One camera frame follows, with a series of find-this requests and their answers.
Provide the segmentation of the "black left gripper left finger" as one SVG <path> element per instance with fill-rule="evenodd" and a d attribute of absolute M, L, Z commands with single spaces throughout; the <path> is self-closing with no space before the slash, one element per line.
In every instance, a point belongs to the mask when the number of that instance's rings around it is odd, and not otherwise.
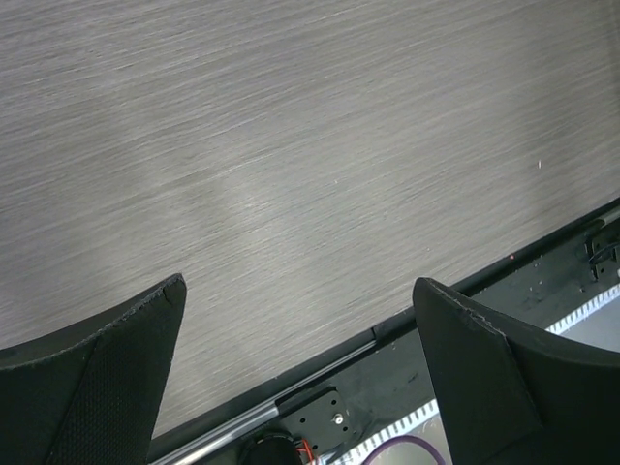
<path fill-rule="evenodd" d="M 144 464 L 187 288 L 173 274 L 1 352 L 4 464 Z"/>

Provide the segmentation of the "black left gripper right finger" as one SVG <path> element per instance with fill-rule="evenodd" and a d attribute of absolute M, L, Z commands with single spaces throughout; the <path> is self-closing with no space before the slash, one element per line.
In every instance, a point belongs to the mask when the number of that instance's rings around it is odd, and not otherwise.
<path fill-rule="evenodd" d="M 430 278 L 413 304 L 455 464 L 616 464 L 619 355 Z"/>

